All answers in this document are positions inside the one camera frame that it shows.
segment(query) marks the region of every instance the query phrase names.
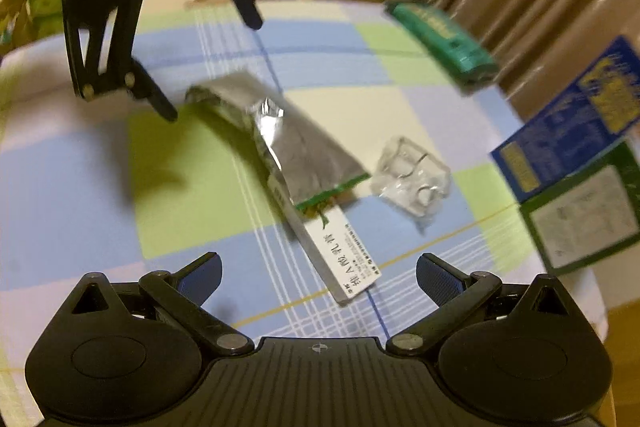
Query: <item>plaid tablecloth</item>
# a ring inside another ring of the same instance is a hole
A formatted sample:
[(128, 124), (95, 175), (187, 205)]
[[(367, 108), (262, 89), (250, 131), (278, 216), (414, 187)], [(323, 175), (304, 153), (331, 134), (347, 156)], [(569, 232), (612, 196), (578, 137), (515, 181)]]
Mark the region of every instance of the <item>plaid tablecloth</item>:
[(340, 308), (271, 201), (250, 142), (183, 107), (167, 124), (119, 93), (76, 99), (65, 45), (24, 48), (0, 69), (0, 410), (9, 427), (41, 418), (24, 361), (79, 277), (113, 282), (223, 261), (205, 308), (258, 339), (373, 335), (434, 309), (415, 283), (433, 251), (509, 282), (542, 271), (515, 201), (488, 156), (520, 122), (500, 92), (459, 95), (447, 73), (377, 5), (272, 1), (257, 33), (230, 7), (143, 18), (134, 54), (175, 102), (196, 81), (248, 68), (283, 90), (373, 170), (405, 135), (453, 172), (424, 231), (367, 183), (345, 208), (383, 276)]

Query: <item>triangular cutout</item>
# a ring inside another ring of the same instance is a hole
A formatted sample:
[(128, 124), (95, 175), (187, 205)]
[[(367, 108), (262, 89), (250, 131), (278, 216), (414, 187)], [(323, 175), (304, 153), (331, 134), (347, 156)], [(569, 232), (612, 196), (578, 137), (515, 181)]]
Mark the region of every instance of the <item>triangular cutout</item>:
[(106, 299), (97, 284), (90, 284), (84, 290), (82, 297), (76, 304), (73, 314), (101, 312), (109, 309)]
[(554, 315), (569, 314), (556, 293), (556, 290), (549, 287), (542, 288), (542, 291), (538, 295), (538, 299), (536, 299), (534, 309), (537, 312), (552, 313)]

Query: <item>crosshair logo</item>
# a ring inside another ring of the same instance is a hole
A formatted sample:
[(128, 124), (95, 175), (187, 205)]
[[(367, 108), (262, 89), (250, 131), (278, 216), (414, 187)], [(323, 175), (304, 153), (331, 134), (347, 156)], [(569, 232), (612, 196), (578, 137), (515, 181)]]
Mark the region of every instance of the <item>crosshair logo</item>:
[(329, 346), (327, 346), (326, 344), (317, 343), (311, 346), (311, 349), (313, 349), (316, 353), (324, 353), (327, 349), (329, 349)]

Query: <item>teal package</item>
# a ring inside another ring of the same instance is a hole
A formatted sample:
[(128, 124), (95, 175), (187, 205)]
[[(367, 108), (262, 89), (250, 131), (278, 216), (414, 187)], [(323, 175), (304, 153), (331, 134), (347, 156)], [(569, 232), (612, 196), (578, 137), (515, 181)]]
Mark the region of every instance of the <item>teal package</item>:
[(490, 83), (500, 71), (494, 58), (443, 11), (424, 2), (393, 2), (386, 11), (414, 35), (464, 90)]

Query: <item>green framed card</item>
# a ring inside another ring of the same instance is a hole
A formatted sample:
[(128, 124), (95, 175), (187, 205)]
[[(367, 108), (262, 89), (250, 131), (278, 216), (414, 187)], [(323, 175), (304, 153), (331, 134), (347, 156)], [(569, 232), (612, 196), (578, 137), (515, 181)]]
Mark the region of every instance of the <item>green framed card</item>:
[(520, 213), (549, 273), (640, 241), (640, 168), (626, 142), (526, 201)]

